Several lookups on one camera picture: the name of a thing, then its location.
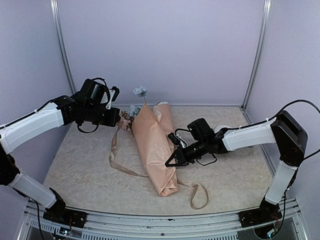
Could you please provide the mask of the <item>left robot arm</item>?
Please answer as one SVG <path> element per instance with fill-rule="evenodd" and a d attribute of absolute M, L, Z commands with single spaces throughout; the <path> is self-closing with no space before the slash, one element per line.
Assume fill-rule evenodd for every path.
<path fill-rule="evenodd" d="M 47 101 L 39 109 L 0 127 L 0 184 L 42 205 L 57 221 L 70 218 L 64 200 L 53 189 L 47 189 L 17 166 L 12 152 L 49 130 L 85 122 L 95 127 L 115 127 L 120 121 L 119 108 L 112 107 L 120 90 L 109 88 L 103 78 L 86 79 L 72 96 L 62 95 Z"/>

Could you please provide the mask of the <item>pink rose stem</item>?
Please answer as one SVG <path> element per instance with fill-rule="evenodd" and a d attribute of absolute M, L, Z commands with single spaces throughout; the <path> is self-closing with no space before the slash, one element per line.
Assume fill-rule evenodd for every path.
<path fill-rule="evenodd" d="M 134 118 L 131 117 L 126 111 L 121 111 L 120 121 L 122 122 L 121 128 L 127 132 L 132 131 L 132 123 Z"/>

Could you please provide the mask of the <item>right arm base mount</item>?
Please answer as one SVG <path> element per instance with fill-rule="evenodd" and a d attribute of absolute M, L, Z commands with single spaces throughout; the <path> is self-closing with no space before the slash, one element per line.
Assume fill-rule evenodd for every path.
<path fill-rule="evenodd" d="M 283 217 L 279 204 L 272 204 L 265 198 L 262 199 L 259 207 L 240 211 L 238 216 L 242 228 L 268 223 Z"/>

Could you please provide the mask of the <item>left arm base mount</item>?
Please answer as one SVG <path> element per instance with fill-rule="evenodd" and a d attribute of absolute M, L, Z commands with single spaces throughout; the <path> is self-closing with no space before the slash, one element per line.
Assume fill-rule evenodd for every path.
<path fill-rule="evenodd" d="M 50 208 L 46 208 L 43 214 L 45 220 L 83 229 L 87 220 L 87 213 L 84 211 L 66 208 L 62 197 L 53 189 L 49 190 L 54 194 L 56 202 Z"/>

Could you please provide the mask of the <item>white pink flower stem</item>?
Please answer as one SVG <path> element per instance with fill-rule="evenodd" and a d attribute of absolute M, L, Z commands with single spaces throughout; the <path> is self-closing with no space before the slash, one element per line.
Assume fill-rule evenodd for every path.
<path fill-rule="evenodd" d="M 168 105 L 168 104 L 169 103 L 166 102 L 166 101 L 160 101 L 160 102 L 157 103 L 157 106 L 159 106 L 159 105 Z"/>

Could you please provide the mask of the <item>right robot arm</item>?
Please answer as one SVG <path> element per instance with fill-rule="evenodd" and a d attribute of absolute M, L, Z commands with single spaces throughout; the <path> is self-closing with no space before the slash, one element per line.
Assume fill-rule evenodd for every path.
<path fill-rule="evenodd" d="M 276 207 L 305 159 L 308 141 L 307 132 L 286 110 L 271 119 L 238 128 L 218 126 L 212 129 L 204 118 L 198 118 L 187 125 L 187 131 L 195 140 L 190 145 L 186 145 L 174 132 L 168 135 L 176 149 L 165 162 L 166 167 L 185 167 L 206 154 L 215 157 L 259 145 L 277 146 L 280 162 L 255 212 L 260 222 L 268 221 L 275 214 Z"/>

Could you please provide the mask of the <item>pink wrapping paper sheet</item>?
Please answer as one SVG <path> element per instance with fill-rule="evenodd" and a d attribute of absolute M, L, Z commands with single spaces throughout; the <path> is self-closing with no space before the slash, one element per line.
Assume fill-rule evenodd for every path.
<path fill-rule="evenodd" d="M 174 151 L 168 134 L 173 132 L 172 111 L 169 104 L 150 108 L 144 104 L 132 124 L 133 135 L 145 172 L 161 197 L 178 191 L 175 167 L 165 162 Z"/>

